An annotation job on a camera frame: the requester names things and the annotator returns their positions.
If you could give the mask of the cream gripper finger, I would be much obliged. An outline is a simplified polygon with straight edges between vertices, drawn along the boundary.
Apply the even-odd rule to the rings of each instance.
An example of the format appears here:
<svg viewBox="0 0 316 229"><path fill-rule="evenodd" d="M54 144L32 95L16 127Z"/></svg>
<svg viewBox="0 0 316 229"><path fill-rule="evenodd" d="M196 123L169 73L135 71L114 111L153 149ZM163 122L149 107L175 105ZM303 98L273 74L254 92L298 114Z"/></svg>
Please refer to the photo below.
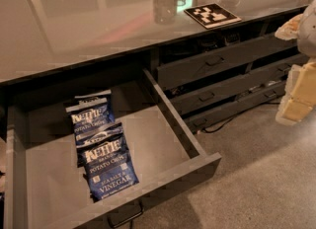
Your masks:
<svg viewBox="0 0 316 229"><path fill-rule="evenodd" d="M284 23L276 30L275 37L283 40L297 39L298 27L301 18L302 15L299 14Z"/></svg>
<svg viewBox="0 0 316 229"><path fill-rule="evenodd" d="M316 63L293 65L285 84L276 121L284 125L295 125L308 116L316 106Z"/></svg>

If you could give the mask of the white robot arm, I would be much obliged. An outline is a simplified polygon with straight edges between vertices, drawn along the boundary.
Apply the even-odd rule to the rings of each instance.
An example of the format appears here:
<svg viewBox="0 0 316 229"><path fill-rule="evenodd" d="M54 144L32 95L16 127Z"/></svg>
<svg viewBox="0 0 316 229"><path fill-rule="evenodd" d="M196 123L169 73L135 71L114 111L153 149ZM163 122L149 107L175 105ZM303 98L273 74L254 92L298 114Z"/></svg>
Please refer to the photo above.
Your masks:
<svg viewBox="0 0 316 229"><path fill-rule="evenodd" d="M296 39L298 50L309 58L302 66L292 65L276 114L278 123L295 125L316 106L316 0L302 14L279 27L275 37Z"/></svg>

